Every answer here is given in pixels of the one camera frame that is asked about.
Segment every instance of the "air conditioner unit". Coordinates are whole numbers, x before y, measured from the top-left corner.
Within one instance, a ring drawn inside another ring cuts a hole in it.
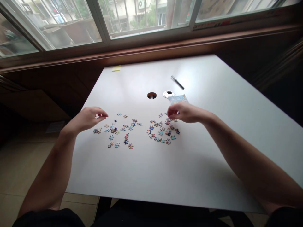
[[[138,8],[139,9],[143,9],[145,7],[144,2],[145,2],[144,0],[138,0]]]

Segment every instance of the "person's right hand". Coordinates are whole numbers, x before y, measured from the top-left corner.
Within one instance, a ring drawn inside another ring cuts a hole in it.
[[[179,102],[168,107],[167,116],[186,123],[204,123],[204,120],[211,116],[211,113],[187,102]]]

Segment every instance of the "round hole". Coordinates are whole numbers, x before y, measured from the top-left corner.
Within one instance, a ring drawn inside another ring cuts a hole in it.
[[[148,97],[149,99],[154,99],[154,98],[157,97],[157,94],[156,94],[155,92],[150,92],[150,93],[147,94],[147,97]]]

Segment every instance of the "forearm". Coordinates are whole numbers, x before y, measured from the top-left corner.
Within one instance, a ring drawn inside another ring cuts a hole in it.
[[[279,166],[216,115],[210,114],[201,122],[234,173],[258,199],[282,206],[302,206],[302,188]]]
[[[24,199],[19,217],[28,211],[59,209],[70,176],[76,137],[62,129]]]

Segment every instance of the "tiled floor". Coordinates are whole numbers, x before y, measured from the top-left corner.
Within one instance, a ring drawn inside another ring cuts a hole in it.
[[[59,133],[46,134],[48,124],[22,127],[0,147],[0,222],[11,227],[29,187],[51,151]],[[89,227],[95,218],[99,197],[65,193],[60,208],[70,208]],[[112,205],[118,199],[112,199]],[[264,226],[268,216],[246,213],[255,227]],[[223,218],[233,226],[229,217]]]

